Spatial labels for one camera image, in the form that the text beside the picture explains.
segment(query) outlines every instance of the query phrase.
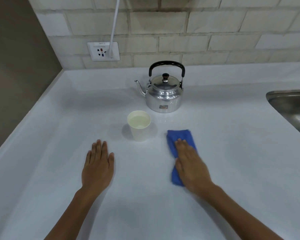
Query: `brown side panel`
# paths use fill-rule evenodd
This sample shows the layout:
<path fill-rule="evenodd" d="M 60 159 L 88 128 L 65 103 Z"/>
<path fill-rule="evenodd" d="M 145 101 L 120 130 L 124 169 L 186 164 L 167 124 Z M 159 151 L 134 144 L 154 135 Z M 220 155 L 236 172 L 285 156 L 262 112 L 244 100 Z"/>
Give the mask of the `brown side panel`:
<path fill-rule="evenodd" d="M 61 69 L 28 0 L 0 0 L 0 146 Z"/>

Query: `kettle handle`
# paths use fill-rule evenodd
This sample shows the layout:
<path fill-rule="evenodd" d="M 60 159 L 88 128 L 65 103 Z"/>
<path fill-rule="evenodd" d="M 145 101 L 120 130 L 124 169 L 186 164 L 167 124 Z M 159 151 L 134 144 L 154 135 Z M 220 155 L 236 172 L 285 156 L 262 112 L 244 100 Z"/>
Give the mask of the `kettle handle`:
<path fill-rule="evenodd" d="M 152 69 L 158 66 L 163 66 L 163 65 L 172 65 L 176 67 L 180 67 L 182 69 L 182 80 L 185 77 L 186 69 L 183 64 L 177 62 L 177 61 L 172 61 L 172 60 L 163 60 L 163 61 L 158 61 L 156 63 L 153 63 L 150 68 L 149 68 L 149 76 L 152 76 Z"/>

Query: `white paper cup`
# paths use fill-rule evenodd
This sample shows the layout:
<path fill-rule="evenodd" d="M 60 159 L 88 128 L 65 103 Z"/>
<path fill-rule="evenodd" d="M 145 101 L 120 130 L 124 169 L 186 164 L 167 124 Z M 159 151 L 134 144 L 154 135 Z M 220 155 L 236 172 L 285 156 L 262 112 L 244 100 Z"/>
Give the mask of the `white paper cup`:
<path fill-rule="evenodd" d="M 147 140 L 150 123 L 150 115 L 142 110 L 133 111 L 128 115 L 128 124 L 135 141 Z"/>

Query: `person's left hand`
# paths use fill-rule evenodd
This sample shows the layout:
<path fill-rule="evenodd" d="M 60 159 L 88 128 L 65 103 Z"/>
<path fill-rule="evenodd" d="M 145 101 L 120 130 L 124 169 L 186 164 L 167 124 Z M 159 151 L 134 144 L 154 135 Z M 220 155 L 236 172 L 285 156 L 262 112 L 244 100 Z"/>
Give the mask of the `person's left hand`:
<path fill-rule="evenodd" d="M 82 170 L 82 189 L 95 199 L 109 186 L 114 173 L 115 155 L 108 156 L 107 142 L 92 144 Z"/>

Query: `folded blue towel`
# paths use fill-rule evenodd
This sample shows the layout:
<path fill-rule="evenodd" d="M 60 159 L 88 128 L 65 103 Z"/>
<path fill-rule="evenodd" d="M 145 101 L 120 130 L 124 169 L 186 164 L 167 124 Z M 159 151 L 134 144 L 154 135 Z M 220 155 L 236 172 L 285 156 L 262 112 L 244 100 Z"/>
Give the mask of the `folded blue towel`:
<path fill-rule="evenodd" d="M 177 152 L 176 146 L 174 145 L 174 142 L 177 141 L 179 138 L 181 140 L 186 140 L 189 145 L 191 145 L 195 150 L 197 150 L 190 130 L 188 130 L 188 129 L 186 129 L 186 130 L 168 130 L 167 142 L 168 142 L 168 146 L 169 146 L 170 151 L 171 151 L 172 155 L 174 156 L 174 158 L 178 157 L 178 152 Z M 172 180 L 172 183 L 175 185 L 184 186 L 184 184 L 182 183 L 182 181 L 179 177 L 176 167 L 174 167 L 172 170 L 171 180 Z"/>

